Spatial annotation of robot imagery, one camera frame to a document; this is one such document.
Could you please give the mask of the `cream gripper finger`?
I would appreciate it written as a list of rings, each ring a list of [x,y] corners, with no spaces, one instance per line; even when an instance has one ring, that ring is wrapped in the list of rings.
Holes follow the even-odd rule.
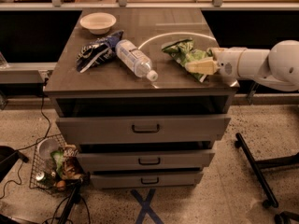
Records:
[[[225,52],[227,48],[208,48],[206,52],[213,57],[217,57],[220,53]]]
[[[212,57],[188,62],[185,64],[185,68],[191,73],[199,73],[204,75],[213,75],[219,70],[217,62],[214,61]]]

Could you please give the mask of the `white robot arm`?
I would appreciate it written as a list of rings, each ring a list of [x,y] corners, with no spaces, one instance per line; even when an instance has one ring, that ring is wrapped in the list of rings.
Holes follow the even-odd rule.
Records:
[[[250,79],[278,91],[299,90],[299,42],[285,40],[271,49],[210,48],[212,56],[186,63],[191,73]]]

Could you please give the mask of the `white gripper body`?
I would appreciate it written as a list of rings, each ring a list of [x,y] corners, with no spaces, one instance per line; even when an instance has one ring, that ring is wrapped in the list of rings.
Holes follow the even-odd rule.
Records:
[[[220,53],[214,60],[218,63],[219,73],[224,77],[239,78],[238,64],[246,48],[232,47]]]

